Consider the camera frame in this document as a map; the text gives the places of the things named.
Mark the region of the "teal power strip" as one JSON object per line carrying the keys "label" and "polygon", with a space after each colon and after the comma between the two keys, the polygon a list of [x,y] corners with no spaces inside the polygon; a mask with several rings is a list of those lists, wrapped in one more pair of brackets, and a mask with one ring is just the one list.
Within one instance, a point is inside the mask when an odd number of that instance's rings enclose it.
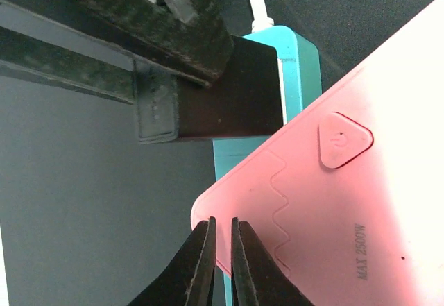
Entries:
{"label": "teal power strip", "polygon": [[[322,94],[320,58],[312,42],[286,26],[273,26],[244,38],[277,51],[284,122],[293,119]],[[261,136],[213,140],[216,179],[222,178],[267,139]]]}

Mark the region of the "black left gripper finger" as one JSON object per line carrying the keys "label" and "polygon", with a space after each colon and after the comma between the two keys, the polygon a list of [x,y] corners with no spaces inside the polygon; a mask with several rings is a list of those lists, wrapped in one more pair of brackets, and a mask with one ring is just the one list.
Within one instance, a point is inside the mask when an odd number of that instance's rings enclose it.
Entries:
{"label": "black left gripper finger", "polygon": [[281,272],[253,227],[237,217],[231,227],[233,305],[311,305]]}
{"label": "black left gripper finger", "polygon": [[133,104],[133,73],[1,28],[1,75]]}
{"label": "black left gripper finger", "polygon": [[147,60],[207,87],[221,77],[234,43],[215,0],[72,0],[136,39]]}
{"label": "black left gripper finger", "polygon": [[211,305],[216,265],[216,219],[200,221],[165,270],[129,306]]}

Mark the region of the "pink triangular power strip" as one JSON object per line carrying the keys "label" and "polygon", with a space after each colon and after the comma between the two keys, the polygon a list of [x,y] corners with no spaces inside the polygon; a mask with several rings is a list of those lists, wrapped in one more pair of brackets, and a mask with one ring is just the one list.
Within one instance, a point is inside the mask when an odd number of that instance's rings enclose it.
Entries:
{"label": "pink triangular power strip", "polygon": [[443,0],[203,192],[230,272],[249,222],[315,305],[443,304]]}

